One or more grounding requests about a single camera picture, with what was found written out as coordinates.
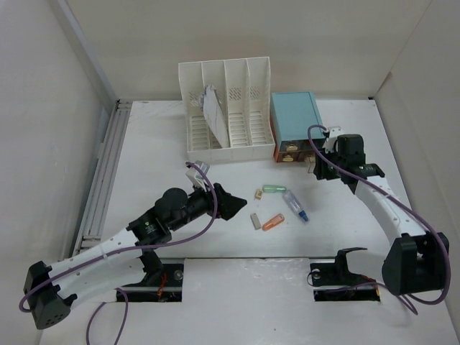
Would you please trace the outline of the teal mini drawer cabinet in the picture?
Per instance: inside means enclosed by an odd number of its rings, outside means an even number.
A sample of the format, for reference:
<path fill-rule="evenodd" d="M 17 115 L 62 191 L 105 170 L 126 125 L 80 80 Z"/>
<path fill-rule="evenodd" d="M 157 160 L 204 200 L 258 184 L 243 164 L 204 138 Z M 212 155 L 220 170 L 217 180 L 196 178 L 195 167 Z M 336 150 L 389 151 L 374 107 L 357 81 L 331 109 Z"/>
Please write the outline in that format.
<path fill-rule="evenodd" d="M 270 99 L 271 129 L 275 139 L 276 162 L 302 162 L 313 157 L 310 141 L 320 147 L 325 140 L 320 129 L 308 128 L 322 125 L 315 94 L 311 91 L 272 93 Z"/>

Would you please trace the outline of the white paper booklet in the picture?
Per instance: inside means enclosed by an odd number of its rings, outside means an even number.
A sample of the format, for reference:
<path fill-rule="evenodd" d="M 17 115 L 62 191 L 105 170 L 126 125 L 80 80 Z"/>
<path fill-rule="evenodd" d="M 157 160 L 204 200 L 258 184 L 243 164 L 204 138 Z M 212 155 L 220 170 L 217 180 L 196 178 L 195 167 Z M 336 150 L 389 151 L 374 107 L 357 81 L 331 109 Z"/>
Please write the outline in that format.
<path fill-rule="evenodd" d="M 217 89 L 213 85 L 206 85 L 198 98 L 198 105 L 203 112 L 204 119 L 222 148 L 229 148 L 229 133 L 226 120 L 219 103 Z"/>

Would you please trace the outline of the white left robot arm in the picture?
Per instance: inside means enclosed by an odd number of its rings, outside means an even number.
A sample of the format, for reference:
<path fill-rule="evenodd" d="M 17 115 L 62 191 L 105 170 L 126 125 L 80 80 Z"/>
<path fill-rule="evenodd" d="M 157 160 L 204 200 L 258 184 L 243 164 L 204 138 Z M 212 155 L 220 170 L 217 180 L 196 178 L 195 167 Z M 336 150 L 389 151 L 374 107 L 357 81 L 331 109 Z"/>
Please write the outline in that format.
<path fill-rule="evenodd" d="M 32 264 L 24 283 L 22 312 L 31 313 L 37 329 L 61 322 L 87 300 L 121 286 L 159 279 L 163 264 L 155 249 L 166 246 L 172 233 L 209 215 L 228 221 L 247 201 L 214 183 L 212 189 L 166 190 L 154 206 L 108 240 L 53 264 Z"/>

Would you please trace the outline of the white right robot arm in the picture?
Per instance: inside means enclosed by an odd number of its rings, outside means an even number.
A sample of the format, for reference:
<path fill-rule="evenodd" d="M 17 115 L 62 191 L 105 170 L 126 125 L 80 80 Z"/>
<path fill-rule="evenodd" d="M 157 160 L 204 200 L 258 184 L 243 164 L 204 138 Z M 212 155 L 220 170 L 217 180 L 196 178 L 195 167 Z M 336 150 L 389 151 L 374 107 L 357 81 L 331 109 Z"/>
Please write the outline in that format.
<path fill-rule="evenodd" d="M 400 202 L 382 169 L 366 162 L 364 140 L 343 134 L 341 128 L 323 130 L 322 148 L 315 150 L 318 180 L 339 179 L 369 209 L 385 233 L 390 250 L 382 264 L 382 279 L 393 295 L 412 295 L 449 289 L 449 241 L 418 214 Z"/>

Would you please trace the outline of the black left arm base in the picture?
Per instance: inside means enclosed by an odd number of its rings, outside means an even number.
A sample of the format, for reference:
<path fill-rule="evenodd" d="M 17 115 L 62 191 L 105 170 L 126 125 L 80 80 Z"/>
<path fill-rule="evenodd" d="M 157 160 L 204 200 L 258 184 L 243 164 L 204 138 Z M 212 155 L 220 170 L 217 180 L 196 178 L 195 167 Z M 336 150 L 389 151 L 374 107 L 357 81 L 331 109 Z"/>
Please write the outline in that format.
<path fill-rule="evenodd" d="M 143 277 L 139 282 L 122 286 L 129 302 L 175 303 L 182 301 L 184 259 L 160 259 L 153 251 L 141 257 Z"/>

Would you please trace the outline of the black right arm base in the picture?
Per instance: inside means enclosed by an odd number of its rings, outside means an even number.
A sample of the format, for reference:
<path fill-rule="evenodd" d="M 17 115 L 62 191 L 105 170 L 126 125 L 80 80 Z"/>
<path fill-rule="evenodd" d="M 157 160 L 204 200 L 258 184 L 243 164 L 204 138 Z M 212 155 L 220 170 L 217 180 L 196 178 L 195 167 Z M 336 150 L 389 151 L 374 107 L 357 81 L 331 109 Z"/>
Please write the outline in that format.
<path fill-rule="evenodd" d="M 364 247 L 340 249 L 334 257 L 310 259 L 308 284 L 313 288 L 315 302 L 380 302 L 380 292 L 375 282 L 363 274 L 349 270 L 347 254 L 364 251 Z"/>

